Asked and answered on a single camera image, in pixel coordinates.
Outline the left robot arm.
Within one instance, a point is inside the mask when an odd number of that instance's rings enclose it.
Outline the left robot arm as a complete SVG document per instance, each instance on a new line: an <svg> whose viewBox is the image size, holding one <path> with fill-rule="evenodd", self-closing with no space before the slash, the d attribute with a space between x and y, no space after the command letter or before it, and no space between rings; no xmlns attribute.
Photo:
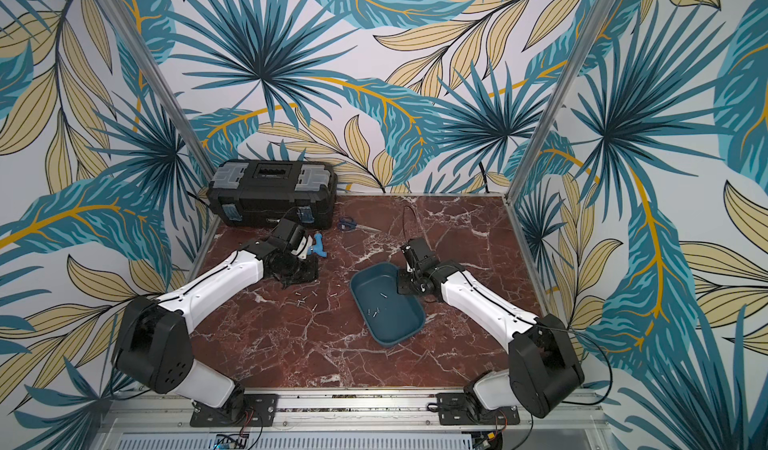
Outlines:
<svg viewBox="0 0 768 450"><path fill-rule="evenodd" d="M112 356L115 370L157 394L174 394L236 420L246 411L244 390L198 361L191 334L240 291L273 279L285 286L317 278L312 239L296 245L252 241L192 282L164 296L139 297L126 309Z"/></svg>

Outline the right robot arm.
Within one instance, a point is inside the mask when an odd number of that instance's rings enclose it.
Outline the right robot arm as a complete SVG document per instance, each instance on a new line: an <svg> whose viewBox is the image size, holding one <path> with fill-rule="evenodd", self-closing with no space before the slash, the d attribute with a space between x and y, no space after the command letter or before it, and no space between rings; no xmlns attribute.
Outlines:
<svg viewBox="0 0 768 450"><path fill-rule="evenodd" d="M457 264L400 269L398 291L433 296L459 310L506 351L507 369L486 373L465 388L478 408L521 407L544 418L584 383L573 344L557 317L539 317L516 307Z"/></svg>

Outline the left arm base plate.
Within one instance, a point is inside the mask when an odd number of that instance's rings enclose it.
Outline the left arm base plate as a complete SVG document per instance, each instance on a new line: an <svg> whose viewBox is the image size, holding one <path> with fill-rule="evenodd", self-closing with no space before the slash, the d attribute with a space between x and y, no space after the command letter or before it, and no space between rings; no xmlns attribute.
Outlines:
<svg viewBox="0 0 768 450"><path fill-rule="evenodd" d="M192 428L236 426L271 427L277 409L278 394L239 393L221 408L193 402Z"/></svg>

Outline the teal plastic storage tray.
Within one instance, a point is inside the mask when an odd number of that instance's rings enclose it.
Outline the teal plastic storage tray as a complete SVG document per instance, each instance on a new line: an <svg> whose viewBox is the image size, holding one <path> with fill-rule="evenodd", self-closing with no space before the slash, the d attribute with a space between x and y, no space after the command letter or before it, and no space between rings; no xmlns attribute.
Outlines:
<svg viewBox="0 0 768 450"><path fill-rule="evenodd" d="M414 296L397 293L398 268L383 262L356 273L350 291L372 338L382 347L394 347L424 327L426 313ZM376 318L367 315L379 309Z"/></svg>

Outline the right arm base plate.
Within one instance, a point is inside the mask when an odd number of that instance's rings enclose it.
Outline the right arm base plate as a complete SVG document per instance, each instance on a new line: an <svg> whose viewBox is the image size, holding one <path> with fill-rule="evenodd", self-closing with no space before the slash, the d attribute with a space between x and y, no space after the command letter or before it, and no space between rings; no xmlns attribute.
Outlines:
<svg viewBox="0 0 768 450"><path fill-rule="evenodd" d="M436 400L427 404L427 410L436 413L442 426L498 426L518 425L519 413L513 407L488 410L479 400L464 392L438 393Z"/></svg>

